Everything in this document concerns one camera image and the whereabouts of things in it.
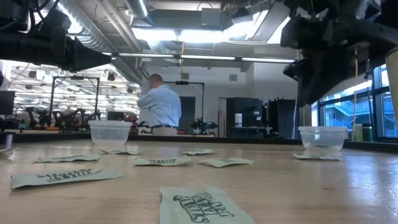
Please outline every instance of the door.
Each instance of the door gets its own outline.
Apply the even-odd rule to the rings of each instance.
[[[181,118],[178,130],[184,130],[187,134],[193,134],[193,124],[195,120],[195,97],[180,96],[181,99]]]

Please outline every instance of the trousers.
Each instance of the trousers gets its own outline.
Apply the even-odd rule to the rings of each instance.
[[[152,135],[154,136],[177,136],[175,128],[153,128]]]

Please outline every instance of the robotic arm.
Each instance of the robotic arm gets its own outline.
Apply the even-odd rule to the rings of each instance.
[[[395,0],[284,0],[284,4],[291,20],[280,44],[301,49],[303,56],[284,70],[298,81],[300,107],[352,77],[356,57],[360,70],[367,60],[376,67],[398,45]]]
[[[77,72],[111,63],[111,57],[91,50],[77,39],[67,37],[71,22],[56,9],[55,0],[46,17],[40,11],[50,2],[38,0],[0,1],[0,59],[54,65]],[[34,13],[42,20],[35,24]],[[28,33],[28,16],[31,28]]]

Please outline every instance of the clear plastic container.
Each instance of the clear plastic container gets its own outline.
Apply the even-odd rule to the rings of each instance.
[[[346,138],[347,127],[298,127],[304,156],[340,156]]]
[[[95,144],[124,144],[132,123],[123,121],[89,121],[91,139]]]

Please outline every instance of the paper packet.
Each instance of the paper packet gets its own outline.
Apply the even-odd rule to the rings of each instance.
[[[170,159],[139,159],[137,158],[134,161],[135,166],[177,166],[189,163],[191,158],[187,156],[178,157],[178,158],[170,158]]]
[[[249,159],[239,159],[239,158],[229,158],[229,159],[206,159],[204,161],[200,161],[200,164],[213,166],[213,167],[224,167],[233,164],[252,164],[254,161]]]
[[[101,151],[109,154],[130,154],[130,155],[138,155],[141,151],[137,150],[114,150],[114,149],[100,149]]]
[[[254,224],[225,191],[218,187],[179,189],[161,187],[160,224]]]
[[[87,154],[77,156],[64,156],[64,157],[39,157],[33,162],[72,162],[72,161],[97,161],[100,159],[98,154]]]
[[[204,149],[202,151],[186,151],[182,152],[181,154],[195,156],[195,155],[216,154],[216,153],[211,149]]]
[[[331,157],[331,156],[317,156],[317,155],[312,155],[312,156],[301,156],[297,154],[293,154],[294,157],[297,159],[303,159],[303,160],[319,160],[319,161],[340,161],[341,159],[337,157]]]
[[[15,189],[27,185],[47,185],[82,180],[104,180],[122,177],[120,170],[61,170],[44,174],[24,174],[11,176],[11,188]]]

